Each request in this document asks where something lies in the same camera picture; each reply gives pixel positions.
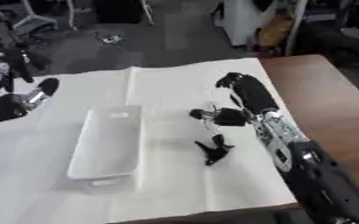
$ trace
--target wooden table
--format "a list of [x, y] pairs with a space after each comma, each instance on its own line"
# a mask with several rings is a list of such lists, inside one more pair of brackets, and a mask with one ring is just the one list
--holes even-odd
[[[347, 166], [359, 183], [359, 90], [320, 55], [261, 59], [261, 63], [300, 128]], [[297, 207], [290, 204], [129, 223], [205, 223]]]

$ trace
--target black plastic part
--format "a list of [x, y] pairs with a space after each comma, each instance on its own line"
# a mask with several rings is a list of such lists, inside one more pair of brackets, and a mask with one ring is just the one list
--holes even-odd
[[218, 14], [219, 19], [224, 19], [224, 2], [218, 3], [216, 5], [216, 8], [210, 14], [211, 14], [211, 17], [213, 17], [213, 18], [215, 18], [216, 14]]
[[53, 63], [50, 59], [41, 54], [30, 52], [27, 50], [24, 50], [24, 53], [30, 59], [30, 63], [38, 70], [44, 70], [47, 66]]
[[234, 108], [221, 108], [214, 119], [214, 123], [220, 126], [243, 127], [249, 121], [242, 110]]
[[23, 106], [14, 101], [14, 94], [6, 94], [0, 97], [0, 122], [26, 115], [27, 111]]
[[190, 112], [189, 112], [189, 115], [194, 118], [194, 119], [197, 119], [197, 120], [201, 120], [202, 119], [202, 112], [204, 110], [202, 109], [199, 109], [199, 108], [195, 108], [195, 109], [192, 109]]
[[215, 149], [209, 148], [203, 143], [197, 141], [195, 142], [197, 146], [199, 146], [206, 154], [206, 165], [208, 166], [213, 165], [214, 163], [226, 157], [226, 155], [229, 153], [229, 150], [234, 148], [233, 145], [226, 145], [224, 143], [223, 135], [213, 136], [212, 141], [216, 145]]
[[[228, 73], [216, 82], [217, 88], [233, 88], [240, 98], [242, 105], [255, 115], [260, 115], [266, 109], [279, 109], [270, 92], [264, 84], [253, 76], [241, 73]], [[240, 106], [236, 98], [231, 97]]]
[[143, 6], [138, 0], [93, 1], [99, 23], [138, 24], [143, 16]]
[[53, 96], [59, 88], [60, 81], [56, 78], [48, 78], [38, 84], [38, 87], [45, 95]]
[[[292, 169], [280, 172], [306, 213], [318, 224], [342, 217], [359, 223], [359, 187], [317, 143], [290, 143]], [[317, 162], [303, 158], [313, 153]]]
[[253, 0], [253, 4], [255, 4], [260, 11], [266, 11], [272, 3], [273, 0]]
[[34, 82], [30, 72], [25, 64], [25, 58], [23, 57], [23, 51], [17, 48], [1, 48], [0, 52], [5, 54], [4, 61], [6, 61], [11, 70], [18, 73], [28, 83]]
[[4, 80], [4, 88], [8, 93], [13, 93], [15, 90], [15, 81], [14, 81], [14, 74], [12, 71], [9, 71], [8, 77], [5, 77]]

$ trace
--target table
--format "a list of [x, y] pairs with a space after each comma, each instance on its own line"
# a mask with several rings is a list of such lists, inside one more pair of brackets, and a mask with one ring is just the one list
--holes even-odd
[[300, 128], [359, 183], [359, 90], [319, 55], [261, 62]]
[[[359, 165], [359, 154], [350, 153], [355, 147], [359, 151], [359, 143], [349, 138], [359, 138], [359, 91], [324, 59], [309, 57], [268, 59], [263, 63], [275, 86], [287, 91], [280, 94], [301, 128], [331, 152], [343, 155], [338, 160], [355, 161], [350, 168], [359, 177], [355, 166]], [[201, 125], [188, 119], [187, 111], [208, 99], [224, 103], [221, 106], [232, 105], [229, 92], [216, 91], [214, 84], [233, 71], [258, 77], [284, 114], [290, 116], [257, 59], [57, 76], [61, 81], [59, 91], [46, 108], [37, 109], [23, 119], [0, 123], [0, 223], [90, 224], [240, 208], [213, 213], [232, 215], [249, 212], [244, 208], [286, 207], [285, 204], [295, 200], [274, 170], [267, 152], [258, 148], [260, 143], [252, 137], [251, 127], [226, 130], [237, 149], [245, 150], [232, 150], [212, 169], [203, 165], [202, 154], [193, 144], [195, 139], [206, 141], [207, 135], [199, 132], [204, 130]], [[17, 91], [23, 93], [32, 88], [21, 80], [16, 83]], [[332, 100], [324, 99], [326, 94]], [[145, 168], [141, 170], [148, 172], [144, 177], [148, 178], [141, 179], [142, 188], [138, 188], [137, 195], [128, 188], [123, 193], [90, 192], [67, 179], [69, 159], [87, 111], [91, 107], [135, 103], [146, 109], [149, 117], [146, 127], [152, 128], [147, 132], [152, 141], [147, 141], [146, 148], [156, 152], [141, 164]], [[170, 111], [157, 114], [162, 109]]]

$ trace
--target robotic hand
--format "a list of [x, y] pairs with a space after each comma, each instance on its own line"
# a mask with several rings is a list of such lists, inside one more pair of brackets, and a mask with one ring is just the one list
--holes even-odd
[[218, 125], [252, 125], [281, 177], [314, 223], [359, 224], [359, 187], [315, 141], [281, 115], [259, 80], [228, 73], [216, 87], [230, 88], [230, 97], [239, 109], [194, 109], [190, 116]]
[[0, 36], [0, 53], [3, 53], [7, 62], [11, 64], [11, 72], [13, 74], [18, 74], [20, 77], [25, 79], [28, 82], [32, 82], [32, 76], [27, 69], [28, 65], [36, 67], [38, 70], [44, 70], [52, 64], [52, 61], [47, 57], [32, 52], [29, 50], [28, 45], [25, 41], [20, 40], [14, 34], [11, 23], [9, 22], [8, 17], [5, 15], [3, 10], [0, 11], [0, 22], [5, 23], [8, 28], [8, 36], [13, 40], [10, 44], [5, 45]]
[[[39, 83], [28, 94], [13, 94], [14, 77], [11, 75], [13, 64], [8, 63], [9, 59], [0, 52], [0, 89], [5, 88], [9, 92], [0, 96], [0, 122], [26, 116], [28, 111], [34, 110], [52, 96], [59, 86], [57, 79], [49, 78]], [[31, 82], [33, 79], [25, 79], [25, 81]]]

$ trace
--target chair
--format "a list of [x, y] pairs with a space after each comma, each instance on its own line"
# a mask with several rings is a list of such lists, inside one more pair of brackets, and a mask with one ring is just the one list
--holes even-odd
[[57, 27], [57, 20], [49, 18], [49, 17], [43, 17], [35, 13], [35, 11], [32, 9], [32, 6], [29, 2], [29, 0], [22, 0], [23, 5], [25, 6], [25, 9], [27, 10], [27, 17], [22, 19], [17, 24], [13, 25], [13, 28], [16, 30], [17, 28], [30, 23], [33, 20], [41, 20], [50, 24], [53, 24], [55, 27]]
[[337, 66], [359, 63], [359, 5], [356, 1], [341, 1], [335, 21], [304, 23], [297, 53], [322, 53]]
[[[12, 26], [8, 21], [4, 21], [1, 17], [3, 13], [0, 12], [0, 22], [6, 23], [8, 29], [12, 29]], [[12, 30], [9, 30], [10, 37], [13, 39], [12, 42], [5, 44], [2, 37], [0, 36], [0, 53], [3, 53], [5, 61], [11, 65], [10, 76], [13, 77], [15, 74], [18, 74], [20, 77], [25, 79], [27, 82], [33, 82], [32, 75], [27, 69], [27, 65], [32, 65], [38, 70], [44, 70], [49, 66], [52, 61], [47, 57], [40, 55], [38, 53], [30, 51], [28, 45], [13, 36]], [[9, 79], [9, 92], [13, 91], [13, 78]]]

